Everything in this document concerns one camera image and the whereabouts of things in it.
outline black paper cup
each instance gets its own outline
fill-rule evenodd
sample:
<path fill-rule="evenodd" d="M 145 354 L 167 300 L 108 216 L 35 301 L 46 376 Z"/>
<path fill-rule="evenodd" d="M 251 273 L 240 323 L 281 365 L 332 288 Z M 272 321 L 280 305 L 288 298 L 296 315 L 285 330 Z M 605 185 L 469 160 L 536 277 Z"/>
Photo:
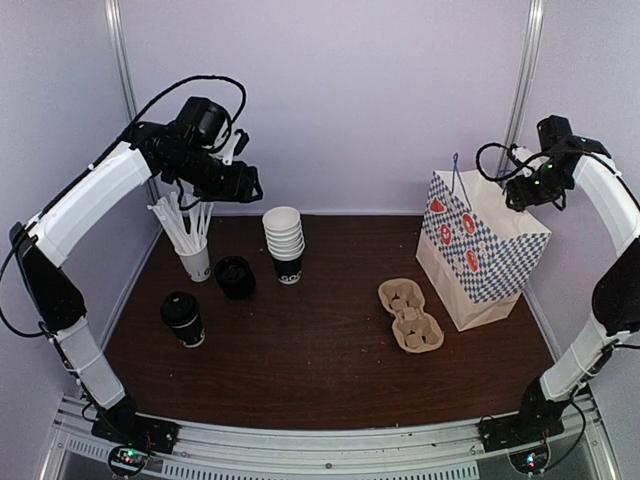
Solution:
<path fill-rule="evenodd" d="M 246 298 L 256 289 L 256 277 L 242 257 L 225 257 L 213 270 L 218 285 L 232 300 Z"/>
<path fill-rule="evenodd" d="M 280 283 L 285 285 L 298 283 L 302 275 L 302 253 L 293 260 L 278 260 L 273 256 L 271 258 L 273 258 L 273 266 L 276 267 L 276 275 Z"/>
<path fill-rule="evenodd" d="M 185 292 L 170 293 L 160 308 L 162 321 L 187 348 L 204 342 L 204 326 L 196 297 Z"/>

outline blue checkered pattern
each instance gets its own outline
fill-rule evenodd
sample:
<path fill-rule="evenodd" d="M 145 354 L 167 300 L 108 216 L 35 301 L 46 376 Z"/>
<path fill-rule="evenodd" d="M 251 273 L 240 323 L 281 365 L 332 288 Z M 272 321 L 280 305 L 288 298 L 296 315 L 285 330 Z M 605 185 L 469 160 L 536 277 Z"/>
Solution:
<path fill-rule="evenodd" d="M 431 203 L 436 199 L 446 207 L 446 212 L 431 212 Z M 475 221 L 473 235 L 464 229 L 462 217 L 465 213 Z M 442 225 L 451 230 L 449 245 L 440 236 Z M 452 194 L 435 172 L 429 186 L 422 230 L 451 266 L 474 303 L 496 301 L 521 292 L 550 236 L 548 233 L 536 233 L 504 240 L 498 238 L 466 202 Z M 466 259 L 469 250 L 478 260 L 479 268 L 475 273 Z"/>

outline robotic arm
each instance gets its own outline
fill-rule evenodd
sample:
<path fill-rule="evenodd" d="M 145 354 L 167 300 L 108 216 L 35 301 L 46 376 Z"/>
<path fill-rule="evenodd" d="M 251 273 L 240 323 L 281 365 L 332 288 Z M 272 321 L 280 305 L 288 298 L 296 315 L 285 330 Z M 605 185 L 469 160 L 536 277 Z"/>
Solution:
<path fill-rule="evenodd" d="M 520 411 L 480 422 L 486 451 L 562 433 L 562 412 L 574 395 L 600 372 L 616 348 L 640 330 L 638 203 L 602 144 L 573 135 L 567 119 L 552 116 L 542 120 L 538 134 L 545 161 L 529 175 L 507 182 L 507 206 L 522 211 L 530 205 L 555 202 L 564 198 L 565 189 L 577 185 L 604 220 L 618 258 L 595 287 L 585 327 L 560 360 L 529 385 Z M 532 158 L 526 149 L 514 153 L 519 165 Z"/>
<path fill-rule="evenodd" d="M 223 107 L 198 97 L 189 98 L 167 125 L 136 123 L 103 161 L 90 165 L 27 227 L 18 223 L 11 230 L 13 250 L 43 329 L 98 410 L 92 430 L 96 436 L 142 451 L 170 453 L 177 425 L 136 415 L 135 403 L 89 330 L 82 294 L 60 267 L 93 225 L 155 175 L 168 183 L 191 183 L 203 201 L 260 200 L 256 167 L 233 161 L 249 137 L 242 130 L 231 133 L 232 124 Z"/>

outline dark brown tabletop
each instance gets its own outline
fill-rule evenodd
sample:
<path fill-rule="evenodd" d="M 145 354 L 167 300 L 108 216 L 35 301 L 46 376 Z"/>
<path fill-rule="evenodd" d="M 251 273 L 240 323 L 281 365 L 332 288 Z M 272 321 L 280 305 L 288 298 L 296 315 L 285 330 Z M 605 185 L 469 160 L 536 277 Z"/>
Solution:
<path fill-rule="evenodd" d="M 228 300 L 213 276 L 191 282 L 163 235 L 107 348 L 143 413 L 238 427 L 349 429 L 427 425 L 517 410 L 551 364 L 529 308 L 458 333 L 415 260 L 416 216 L 304 216 L 303 275 L 280 284 L 259 217 L 212 220 L 212 266 L 245 257 L 254 295 Z M 442 348 L 409 355 L 396 344 L 380 283 L 406 277 L 445 333 Z M 164 297 L 200 302 L 206 340 L 186 349 L 162 323 Z"/>

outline ventilation grille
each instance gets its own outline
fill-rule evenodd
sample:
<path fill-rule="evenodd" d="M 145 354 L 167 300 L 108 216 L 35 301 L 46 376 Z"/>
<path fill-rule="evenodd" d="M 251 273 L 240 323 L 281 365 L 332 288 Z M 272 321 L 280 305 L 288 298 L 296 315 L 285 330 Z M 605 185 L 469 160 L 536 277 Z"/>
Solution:
<path fill-rule="evenodd" d="M 69 439 L 69 442 L 67 443 L 67 450 L 73 453 L 79 453 L 85 457 L 104 461 L 107 460 L 107 455 L 109 454 L 109 451 L 104 446 L 77 438 Z"/>
<path fill-rule="evenodd" d="M 221 473 L 220 470 L 184 465 L 171 460 L 164 461 L 162 477 L 171 480 L 291 480 L 294 478 L 312 478 L 312 476 L 264 476 Z M 336 475 L 336 477 L 348 478 L 349 480 L 479 480 L 480 478 L 476 462 L 466 462 L 442 468 L 429 468 L 405 475 L 389 475 L 386 477 L 376 475 Z"/>

